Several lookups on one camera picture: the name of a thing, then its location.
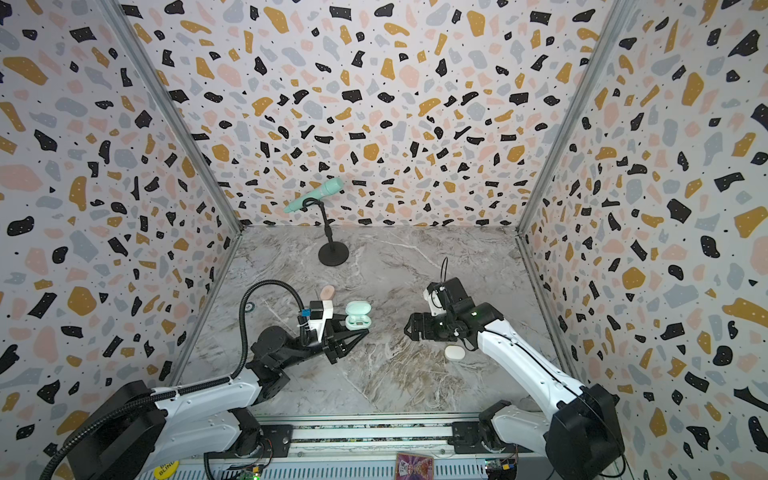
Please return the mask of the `mint green earbud charging case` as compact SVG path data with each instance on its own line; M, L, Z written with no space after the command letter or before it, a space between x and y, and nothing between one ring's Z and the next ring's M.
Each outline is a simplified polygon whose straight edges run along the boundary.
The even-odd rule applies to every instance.
M365 301L352 301L345 307L345 326L350 331L369 329L372 320L369 316L371 305Z

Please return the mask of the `white earbud charging case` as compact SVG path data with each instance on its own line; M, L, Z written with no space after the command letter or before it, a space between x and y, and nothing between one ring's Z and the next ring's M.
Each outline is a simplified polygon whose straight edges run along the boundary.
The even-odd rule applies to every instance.
M444 356L448 361L459 362L466 357L466 350L457 345L449 345L444 349Z

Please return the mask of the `pink earbud charging case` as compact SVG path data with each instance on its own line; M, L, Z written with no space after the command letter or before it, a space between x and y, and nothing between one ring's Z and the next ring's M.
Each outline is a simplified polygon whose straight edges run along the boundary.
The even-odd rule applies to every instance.
M326 285L320 292L320 299L323 301L332 300L335 295L335 288L331 285Z

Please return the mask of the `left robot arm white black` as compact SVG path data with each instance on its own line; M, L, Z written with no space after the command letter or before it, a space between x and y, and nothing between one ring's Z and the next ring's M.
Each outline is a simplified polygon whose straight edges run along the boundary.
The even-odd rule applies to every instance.
M262 429L253 405L288 383L286 368L316 356L345 357L367 330L328 320L322 333L292 336L278 326L262 331L240 373L176 388L134 381L115 392L71 435L43 468L50 479L62 462L77 479L133 479L162 464L206 453L254 450Z

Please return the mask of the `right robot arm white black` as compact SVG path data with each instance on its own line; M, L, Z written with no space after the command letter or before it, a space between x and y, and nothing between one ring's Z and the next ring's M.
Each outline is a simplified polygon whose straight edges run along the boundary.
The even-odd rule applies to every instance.
M475 303L461 281L433 282L424 290L429 305L410 315L405 335L413 341L459 342L499 364L533 399L527 412L507 400L477 420L455 422L451 445L458 453L510 453L522 447L545 456L562 479L606 477L624 461L616 411L618 399L600 385L585 386L529 345L489 303Z

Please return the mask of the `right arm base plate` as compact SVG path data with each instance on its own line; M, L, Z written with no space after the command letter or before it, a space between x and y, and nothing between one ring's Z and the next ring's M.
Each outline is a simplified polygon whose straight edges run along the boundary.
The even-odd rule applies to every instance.
M502 442L490 432L486 423L479 420L453 422L447 442L456 454L531 453L525 447Z

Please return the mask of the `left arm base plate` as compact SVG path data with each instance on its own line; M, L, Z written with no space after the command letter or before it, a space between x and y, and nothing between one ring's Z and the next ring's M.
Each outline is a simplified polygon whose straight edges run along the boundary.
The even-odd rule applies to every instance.
M221 452L209 454L210 459L232 461L267 461L288 456L293 436L290 424L261 425L258 429L246 429L232 446Z

